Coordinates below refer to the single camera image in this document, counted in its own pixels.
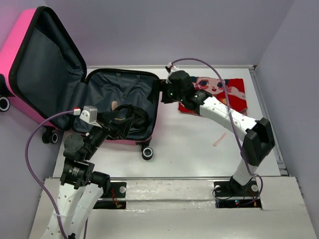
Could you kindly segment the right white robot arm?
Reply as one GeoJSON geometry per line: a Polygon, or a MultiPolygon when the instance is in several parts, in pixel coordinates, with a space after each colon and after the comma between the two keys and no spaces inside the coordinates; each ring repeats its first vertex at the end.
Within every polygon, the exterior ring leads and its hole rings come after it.
{"type": "Polygon", "coordinates": [[[270,121],[245,116],[222,104],[206,90],[197,90],[190,75],[183,70],[171,70],[161,86],[164,104],[179,102],[186,109],[234,133],[242,159],[230,179],[229,189],[234,195],[243,194],[259,165],[275,146],[270,121]]]}

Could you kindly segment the black headphones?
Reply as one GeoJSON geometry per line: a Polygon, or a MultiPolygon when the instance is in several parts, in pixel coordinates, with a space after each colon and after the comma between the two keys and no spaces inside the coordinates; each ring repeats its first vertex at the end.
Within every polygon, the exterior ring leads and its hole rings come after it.
{"type": "Polygon", "coordinates": [[[117,120],[123,120],[125,135],[128,135],[130,132],[145,132],[152,122],[152,119],[145,110],[134,105],[118,105],[113,112],[118,113],[117,120]]]}

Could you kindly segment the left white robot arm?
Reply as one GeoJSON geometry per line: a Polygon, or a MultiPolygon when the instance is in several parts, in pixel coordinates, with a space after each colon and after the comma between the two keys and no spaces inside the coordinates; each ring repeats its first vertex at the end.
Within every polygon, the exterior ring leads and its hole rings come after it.
{"type": "Polygon", "coordinates": [[[109,136],[123,136],[119,111],[98,113],[84,108],[80,119],[93,125],[86,134],[70,134],[64,141],[65,157],[60,177],[57,206],[42,236],[44,239],[77,239],[87,227],[87,219],[100,197],[110,192],[110,176],[94,171],[89,160],[109,136]]]}

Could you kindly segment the red cartoon girl cloth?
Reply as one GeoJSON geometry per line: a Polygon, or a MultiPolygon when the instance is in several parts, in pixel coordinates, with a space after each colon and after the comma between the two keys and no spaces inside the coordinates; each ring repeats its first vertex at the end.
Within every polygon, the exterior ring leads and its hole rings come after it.
{"type": "MultiPolygon", "coordinates": [[[[226,105],[226,97],[219,79],[211,77],[191,77],[196,90],[203,89],[211,93],[226,105]]],[[[248,108],[245,96],[244,80],[241,78],[224,79],[231,109],[246,115],[248,108]]]]}

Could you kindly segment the pink stick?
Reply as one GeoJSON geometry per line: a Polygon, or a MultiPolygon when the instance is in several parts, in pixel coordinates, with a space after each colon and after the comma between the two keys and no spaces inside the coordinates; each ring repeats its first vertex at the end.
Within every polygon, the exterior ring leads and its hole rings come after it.
{"type": "Polygon", "coordinates": [[[226,132],[223,133],[222,136],[213,143],[213,146],[216,147],[225,138],[226,135],[227,135],[226,132]]]}

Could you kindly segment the pink hard-shell suitcase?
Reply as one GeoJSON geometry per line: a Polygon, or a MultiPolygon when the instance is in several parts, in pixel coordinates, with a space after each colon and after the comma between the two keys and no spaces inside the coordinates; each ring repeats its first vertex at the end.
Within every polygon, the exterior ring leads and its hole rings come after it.
{"type": "Polygon", "coordinates": [[[0,110],[18,108],[37,122],[76,107],[109,112],[112,101],[134,105],[152,119],[145,132],[130,132],[120,143],[150,147],[159,104],[159,77],[150,72],[100,68],[86,63],[57,14],[49,7],[24,10],[0,51],[0,110]]]}

